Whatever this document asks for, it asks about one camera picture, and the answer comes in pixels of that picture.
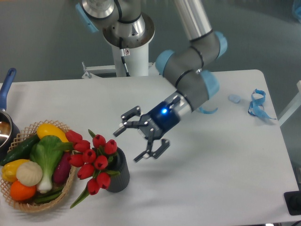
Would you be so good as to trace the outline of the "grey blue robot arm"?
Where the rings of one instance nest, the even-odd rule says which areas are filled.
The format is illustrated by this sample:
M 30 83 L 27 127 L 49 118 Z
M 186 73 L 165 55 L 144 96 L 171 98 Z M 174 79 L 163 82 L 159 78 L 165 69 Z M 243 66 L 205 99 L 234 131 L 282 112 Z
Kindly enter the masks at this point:
M 213 31 L 203 4 L 199 0 L 174 2 L 190 46 L 181 53 L 162 52 L 155 67 L 175 92 L 148 113 L 136 106 L 124 113 L 119 136 L 128 128 L 139 130 L 147 140 L 142 158 L 158 158 L 170 145 L 164 135 L 180 120 L 201 107 L 219 90 L 219 83 L 206 65 L 222 56 L 227 40 Z M 154 37 L 152 19 L 141 10 L 139 0 L 81 0 L 76 11 L 91 31 L 101 31 L 111 45 L 118 77 L 145 76 L 149 72 L 149 43 Z

